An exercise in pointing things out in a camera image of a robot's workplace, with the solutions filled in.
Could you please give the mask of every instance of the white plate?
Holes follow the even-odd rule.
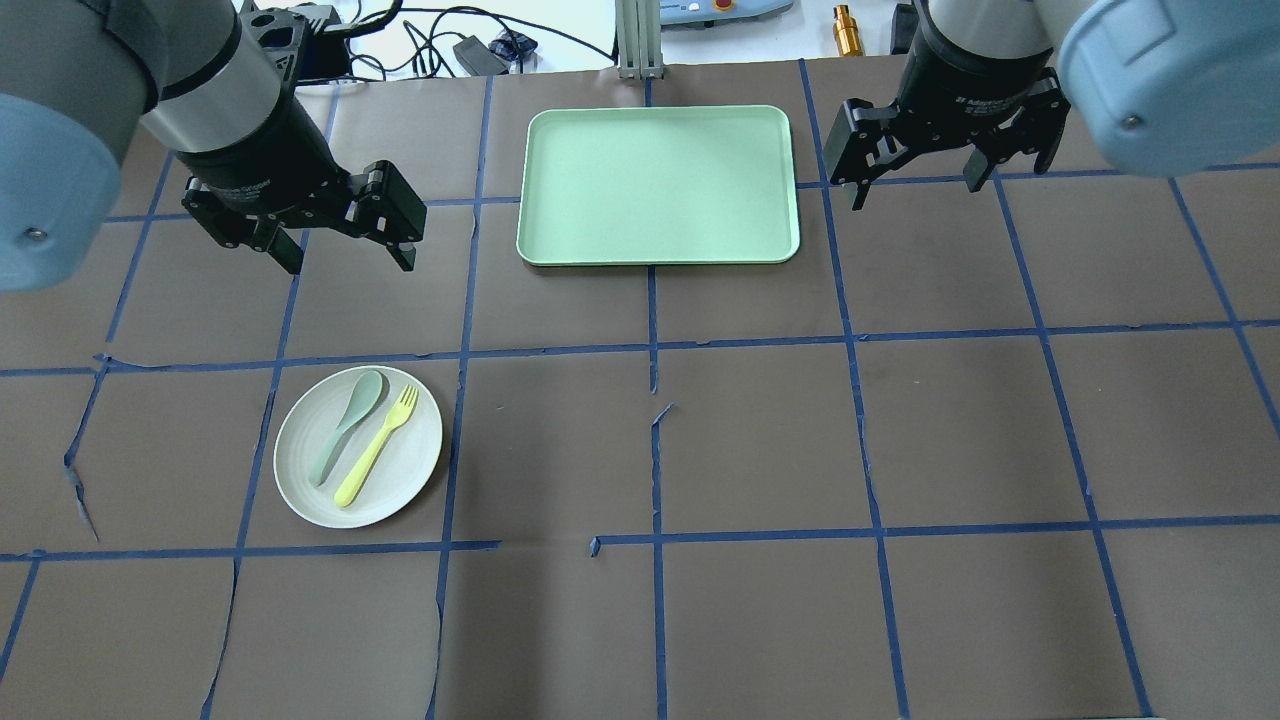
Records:
[[[387,378],[387,391],[374,411],[348,434],[325,482],[320,487],[311,487],[307,473],[324,452],[325,442],[347,410],[356,380],[369,370],[378,370]],[[347,507],[338,507],[333,502],[334,493],[338,492],[338,487],[360,454],[378,434],[387,410],[408,384],[417,388],[417,406],[413,414],[392,433],[355,502]],[[280,434],[275,438],[273,457],[275,487],[294,512],[316,525],[325,528],[369,525],[389,518],[422,491],[440,457],[443,437],[440,407],[431,397],[431,391],[417,378],[383,365],[362,365],[342,370],[316,383],[284,418]]]

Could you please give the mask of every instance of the yellow fork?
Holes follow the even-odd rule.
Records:
[[[378,454],[387,445],[387,438],[392,437],[392,430],[408,421],[408,416],[413,414],[415,405],[417,405],[417,388],[406,386],[404,392],[396,398],[392,409],[387,411],[387,419],[383,420],[383,428],[374,436],[374,442],[369,443],[369,447],[361,454],[360,460],[356,460],[356,466],[347,473],[347,478],[342,480],[338,492],[333,496],[333,501],[338,507],[346,507],[356,500],[356,496],[360,495],[360,488],[365,487],[365,478],[369,477],[369,470],[372,469],[374,462],[378,460]]]

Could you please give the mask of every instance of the green spoon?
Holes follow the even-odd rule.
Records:
[[[307,480],[311,482],[312,487],[324,484],[329,462],[338,455],[338,443],[342,442],[342,438],[347,436],[347,432],[356,423],[364,420],[365,415],[369,415],[374,410],[378,401],[383,397],[383,386],[385,384],[387,378],[378,370],[369,370],[356,380],[356,387],[351,391],[351,400],[347,402],[347,411],[342,414],[342,420],[338,420],[338,427],[334,428],[333,436],[329,438],[329,445],[320,457],[316,459],[315,466],[311,468],[311,474],[307,475]]]

